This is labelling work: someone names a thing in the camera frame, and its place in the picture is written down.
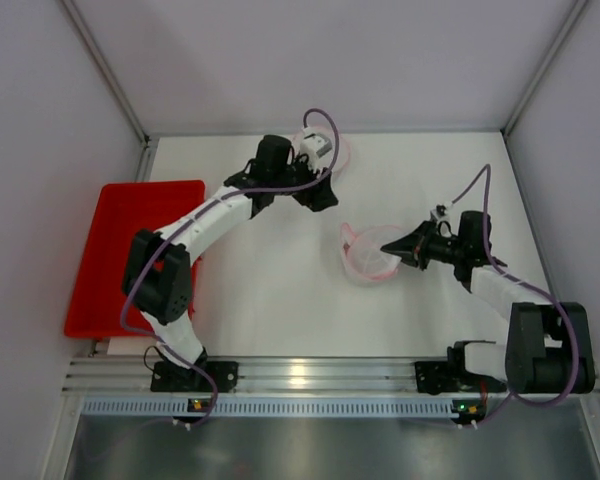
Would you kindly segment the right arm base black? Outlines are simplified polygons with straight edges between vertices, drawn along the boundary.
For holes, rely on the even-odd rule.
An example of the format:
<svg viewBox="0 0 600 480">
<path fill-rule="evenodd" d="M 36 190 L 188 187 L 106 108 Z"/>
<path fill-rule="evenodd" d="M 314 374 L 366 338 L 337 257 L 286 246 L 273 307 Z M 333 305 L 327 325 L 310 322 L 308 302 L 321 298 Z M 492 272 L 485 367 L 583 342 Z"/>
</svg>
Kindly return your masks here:
<svg viewBox="0 0 600 480">
<path fill-rule="evenodd" d="M 489 376 L 471 373 L 465 368 L 465 349 L 472 341 L 457 341 L 447 348 L 444 360 L 414 363 L 417 391 L 429 395 L 441 393 L 504 393 L 506 385 Z"/>
</svg>

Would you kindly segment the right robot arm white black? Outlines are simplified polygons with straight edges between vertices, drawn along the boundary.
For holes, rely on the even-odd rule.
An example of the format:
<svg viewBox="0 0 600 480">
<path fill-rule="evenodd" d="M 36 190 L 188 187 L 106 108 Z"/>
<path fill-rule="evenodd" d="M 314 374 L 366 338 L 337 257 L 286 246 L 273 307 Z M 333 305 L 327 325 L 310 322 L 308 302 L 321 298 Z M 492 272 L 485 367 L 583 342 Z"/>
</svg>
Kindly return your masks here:
<svg viewBox="0 0 600 480">
<path fill-rule="evenodd" d="M 493 379 L 516 395 L 587 394 L 596 374 L 586 309 L 577 302 L 550 299 L 516 280 L 490 253 L 491 219 L 465 211 L 457 233 L 445 235 L 436 218 L 383 246 L 418 270 L 431 262 L 452 266 L 465 290 L 489 305 L 507 325 L 504 343 L 461 340 L 447 349 L 447 365 L 457 379 Z"/>
</svg>

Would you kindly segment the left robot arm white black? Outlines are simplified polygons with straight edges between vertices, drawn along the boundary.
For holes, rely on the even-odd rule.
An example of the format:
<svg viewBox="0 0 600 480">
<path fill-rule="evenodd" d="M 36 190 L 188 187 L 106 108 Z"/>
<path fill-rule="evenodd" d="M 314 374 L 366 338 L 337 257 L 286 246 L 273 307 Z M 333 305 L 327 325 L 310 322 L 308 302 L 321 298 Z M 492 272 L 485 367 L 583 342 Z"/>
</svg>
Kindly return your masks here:
<svg viewBox="0 0 600 480">
<path fill-rule="evenodd" d="M 340 146 L 337 134 L 327 136 L 313 128 L 303 129 L 298 145 L 266 135 L 254 158 L 203 204 L 155 231 L 139 230 L 125 265 L 121 314 L 137 308 L 149 323 L 159 352 L 179 367 L 193 368 L 205 352 L 189 317 L 193 264 L 278 196 L 290 196 L 313 212 L 336 206 L 331 178 Z"/>
</svg>

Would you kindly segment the spare white mesh laundry bag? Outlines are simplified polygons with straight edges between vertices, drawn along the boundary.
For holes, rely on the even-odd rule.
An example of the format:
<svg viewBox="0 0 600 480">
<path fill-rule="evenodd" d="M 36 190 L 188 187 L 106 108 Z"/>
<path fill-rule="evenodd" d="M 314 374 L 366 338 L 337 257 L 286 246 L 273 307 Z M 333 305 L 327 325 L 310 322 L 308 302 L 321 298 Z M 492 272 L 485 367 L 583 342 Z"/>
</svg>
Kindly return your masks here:
<svg viewBox="0 0 600 480">
<path fill-rule="evenodd" d="M 348 278 L 359 285 L 385 282 L 397 274 L 398 257 L 382 253 L 380 247 L 405 235 L 395 225 L 382 225 L 354 231 L 348 223 L 340 227 L 340 258 Z M 348 252 L 345 243 L 351 244 Z"/>
</svg>

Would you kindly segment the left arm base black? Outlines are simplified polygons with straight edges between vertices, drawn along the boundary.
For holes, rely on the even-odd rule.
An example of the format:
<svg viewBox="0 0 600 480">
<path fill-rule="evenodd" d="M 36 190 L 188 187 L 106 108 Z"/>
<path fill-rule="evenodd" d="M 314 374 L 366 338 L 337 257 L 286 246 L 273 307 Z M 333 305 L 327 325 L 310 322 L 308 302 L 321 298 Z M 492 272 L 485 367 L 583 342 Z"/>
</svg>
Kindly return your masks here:
<svg viewBox="0 0 600 480">
<path fill-rule="evenodd" d="M 155 346 L 145 349 L 143 364 L 152 373 L 150 391 L 157 393 L 191 393 L 213 391 L 212 384 L 202 374 L 188 367 L 174 364 Z M 237 385 L 239 363 L 210 360 L 206 350 L 195 365 L 215 383 L 219 393 L 228 393 Z"/>
</svg>

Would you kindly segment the white mesh laundry bag pink trim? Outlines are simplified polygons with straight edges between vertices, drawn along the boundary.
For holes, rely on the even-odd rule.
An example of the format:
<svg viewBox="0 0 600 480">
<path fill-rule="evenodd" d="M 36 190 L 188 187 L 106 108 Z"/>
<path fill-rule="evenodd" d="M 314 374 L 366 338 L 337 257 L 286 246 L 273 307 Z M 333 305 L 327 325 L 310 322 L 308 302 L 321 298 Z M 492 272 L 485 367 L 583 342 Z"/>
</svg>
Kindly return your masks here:
<svg viewBox="0 0 600 480">
<path fill-rule="evenodd" d="M 350 142 L 342 133 L 338 132 L 338 134 L 335 135 L 333 133 L 333 130 L 328 127 L 324 127 L 324 126 L 309 126 L 309 127 L 313 127 L 313 128 L 316 128 L 316 129 L 322 131 L 324 134 L 326 134 L 331 139 L 332 144 L 333 144 L 332 151 L 328 155 L 323 157 L 319 162 L 316 162 L 316 165 L 318 165 L 320 167 L 328 167 L 330 165 L 330 162 L 333 159 L 335 143 L 336 142 L 339 143 L 339 149 L 338 149 L 338 154 L 336 156 L 336 162 L 332 169 L 333 175 L 335 177 L 337 177 L 349 165 L 349 163 L 351 161 L 352 148 L 351 148 Z M 294 147 L 296 153 L 298 153 L 297 148 L 298 148 L 298 137 L 299 137 L 300 131 L 296 132 L 291 137 L 292 146 Z"/>
</svg>

